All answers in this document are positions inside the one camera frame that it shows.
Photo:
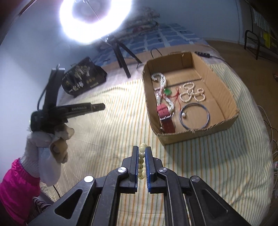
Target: metal screw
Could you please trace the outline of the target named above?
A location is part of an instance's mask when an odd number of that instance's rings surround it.
[[[193,176],[192,178],[191,178],[191,180],[193,181],[193,182],[199,182],[200,181],[200,177],[198,177],[198,176]]]
[[[84,181],[87,182],[87,183],[90,183],[94,180],[94,178],[92,176],[86,176],[84,177]]]
[[[166,173],[167,172],[167,168],[161,167],[158,171],[161,172],[161,173]]]
[[[122,167],[122,166],[121,166],[121,167],[118,168],[118,172],[119,172],[119,173],[124,173],[125,171],[126,171],[126,168],[125,168],[125,167]]]

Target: metal buckle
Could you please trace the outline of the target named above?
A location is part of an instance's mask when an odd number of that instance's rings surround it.
[[[171,118],[171,115],[165,116],[164,118],[160,118],[160,121],[163,121],[163,120],[168,119],[168,118]]]

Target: brown floor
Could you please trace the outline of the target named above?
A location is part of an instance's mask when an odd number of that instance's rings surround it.
[[[278,72],[278,64],[262,58],[256,60],[249,50],[244,50],[239,44],[222,41],[207,42],[218,50],[231,65],[253,95],[256,103],[265,109],[272,127],[278,129],[278,82],[272,75],[273,72]],[[274,139],[278,139],[278,133],[275,131]],[[275,210],[278,210],[278,201],[272,199],[269,214]]]

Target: gloved hand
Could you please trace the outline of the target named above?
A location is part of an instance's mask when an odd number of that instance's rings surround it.
[[[33,177],[40,177],[39,148],[49,148],[58,163],[65,163],[68,160],[66,140],[73,136],[74,129],[62,124],[57,126],[54,131],[55,134],[33,132],[27,137],[25,152],[20,158],[20,163]]]

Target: red belt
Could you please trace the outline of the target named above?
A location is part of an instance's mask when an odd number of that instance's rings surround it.
[[[175,127],[167,106],[165,104],[158,105],[157,112],[165,133],[175,133]]]

